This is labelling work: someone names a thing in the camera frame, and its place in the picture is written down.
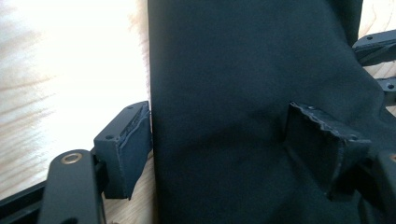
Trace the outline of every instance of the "black cloth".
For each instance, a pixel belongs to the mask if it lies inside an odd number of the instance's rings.
[[[395,118],[357,62],[361,0],[148,0],[161,223],[360,223],[282,147],[290,101],[393,149]]]

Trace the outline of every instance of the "light wood surface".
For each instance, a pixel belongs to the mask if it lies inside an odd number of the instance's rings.
[[[394,12],[396,0],[366,0],[360,35],[396,29]],[[147,0],[0,1],[0,200],[149,98],[148,32]],[[367,70],[389,77],[396,65]],[[132,201],[105,201],[107,223],[153,223],[154,190],[150,155]]]

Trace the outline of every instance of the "wooden floor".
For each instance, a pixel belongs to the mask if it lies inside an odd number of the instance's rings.
[[[360,35],[396,29],[396,0],[365,0]],[[396,75],[395,63],[367,68]],[[50,161],[149,98],[147,0],[0,2],[0,200],[46,178]],[[131,202],[108,223],[154,222],[149,156]]]

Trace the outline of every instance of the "black fabric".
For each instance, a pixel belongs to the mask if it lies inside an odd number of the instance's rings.
[[[396,121],[356,61],[361,1],[148,0],[161,223],[359,223],[282,147],[290,101],[393,149]]]

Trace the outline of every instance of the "wood grain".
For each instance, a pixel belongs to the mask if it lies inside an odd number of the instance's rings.
[[[365,0],[360,36],[396,29],[395,0]],[[50,161],[149,98],[147,0],[0,2],[0,200],[46,178]],[[375,77],[396,65],[367,67]],[[108,223],[155,222],[152,154]]]

